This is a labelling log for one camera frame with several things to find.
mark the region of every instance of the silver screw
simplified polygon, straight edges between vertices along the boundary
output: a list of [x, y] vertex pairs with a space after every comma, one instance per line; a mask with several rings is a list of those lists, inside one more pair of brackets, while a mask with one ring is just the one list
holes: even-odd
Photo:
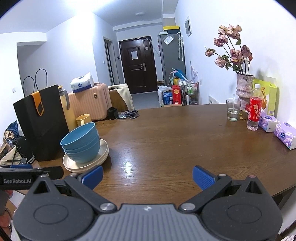
[[77, 173], [70, 173], [69, 176], [70, 176], [70, 177], [77, 177], [77, 175], [78, 175]]
[[193, 203], [183, 203], [181, 205], [181, 209], [184, 210], [184, 211], [192, 211], [195, 209], [195, 205]]
[[115, 205], [113, 203], [106, 202], [100, 205], [100, 209], [103, 211], [112, 211], [115, 209]]

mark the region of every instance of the stack of blue bowls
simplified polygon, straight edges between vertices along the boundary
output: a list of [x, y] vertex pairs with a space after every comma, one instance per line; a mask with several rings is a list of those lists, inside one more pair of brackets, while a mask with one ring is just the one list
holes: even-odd
[[79, 163], [91, 161], [100, 150], [100, 137], [95, 123], [87, 123], [74, 129], [60, 144], [73, 161]]

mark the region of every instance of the wooden table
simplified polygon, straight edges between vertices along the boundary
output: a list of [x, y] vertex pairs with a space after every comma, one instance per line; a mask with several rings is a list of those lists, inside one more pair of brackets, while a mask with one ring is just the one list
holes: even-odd
[[[288, 150], [273, 133], [260, 127], [248, 130], [246, 121], [228, 121], [225, 104], [139, 113], [134, 120], [97, 124], [110, 152], [103, 164], [104, 179], [95, 191], [117, 206], [180, 205], [201, 191], [192, 180], [195, 165], [233, 179], [256, 175], [271, 195], [296, 185], [296, 150]], [[62, 166], [62, 154], [40, 165]]]

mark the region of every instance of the blue box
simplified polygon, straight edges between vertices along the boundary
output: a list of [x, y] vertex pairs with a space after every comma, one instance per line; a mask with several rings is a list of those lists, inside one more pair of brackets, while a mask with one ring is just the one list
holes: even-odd
[[173, 104], [172, 91], [163, 92], [163, 103], [164, 104]]

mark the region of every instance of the dark brown door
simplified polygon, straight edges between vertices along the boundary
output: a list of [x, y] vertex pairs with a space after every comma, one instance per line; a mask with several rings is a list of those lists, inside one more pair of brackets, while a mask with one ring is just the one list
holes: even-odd
[[123, 73], [131, 94], [157, 91], [151, 36], [119, 42]]

